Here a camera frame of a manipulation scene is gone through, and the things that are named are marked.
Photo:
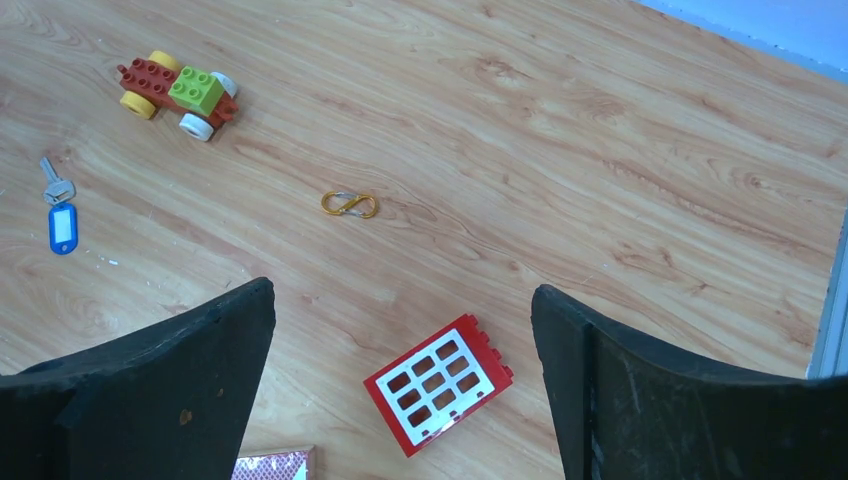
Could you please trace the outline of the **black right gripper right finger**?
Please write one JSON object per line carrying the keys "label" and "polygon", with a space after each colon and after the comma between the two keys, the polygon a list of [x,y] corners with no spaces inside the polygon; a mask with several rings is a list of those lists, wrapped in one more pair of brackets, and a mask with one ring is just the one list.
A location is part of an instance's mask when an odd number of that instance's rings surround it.
{"label": "black right gripper right finger", "polygon": [[569,479],[843,479],[847,380],[680,348],[543,284],[531,324]]}

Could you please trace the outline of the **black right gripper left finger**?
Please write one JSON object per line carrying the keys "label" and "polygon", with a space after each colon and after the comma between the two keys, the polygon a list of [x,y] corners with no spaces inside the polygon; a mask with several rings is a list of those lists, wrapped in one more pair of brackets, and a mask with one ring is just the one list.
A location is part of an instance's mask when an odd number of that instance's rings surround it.
{"label": "black right gripper left finger", "polygon": [[276,325],[259,277],[1,379],[5,479],[227,479]]}

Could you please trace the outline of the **silver key with blue tag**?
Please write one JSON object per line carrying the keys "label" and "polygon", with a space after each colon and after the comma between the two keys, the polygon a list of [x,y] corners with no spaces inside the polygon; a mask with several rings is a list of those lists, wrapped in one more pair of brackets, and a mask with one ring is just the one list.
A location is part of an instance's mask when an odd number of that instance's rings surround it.
{"label": "silver key with blue tag", "polygon": [[57,255],[67,255],[79,242],[77,210],[70,202],[76,189],[70,180],[57,174],[47,157],[40,160],[40,167],[47,179],[43,198],[51,207],[48,214],[50,249]]}

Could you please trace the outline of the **gold S-shaped carabiner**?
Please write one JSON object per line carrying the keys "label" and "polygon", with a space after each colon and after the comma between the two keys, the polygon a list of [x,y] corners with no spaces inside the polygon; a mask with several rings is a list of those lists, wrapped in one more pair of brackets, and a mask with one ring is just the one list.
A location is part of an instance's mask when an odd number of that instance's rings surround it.
{"label": "gold S-shaped carabiner", "polygon": [[330,191],[323,195],[321,208],[332,216],[355,216],[370,219],[377,215],[380,209],[379,201],[369,194]]}

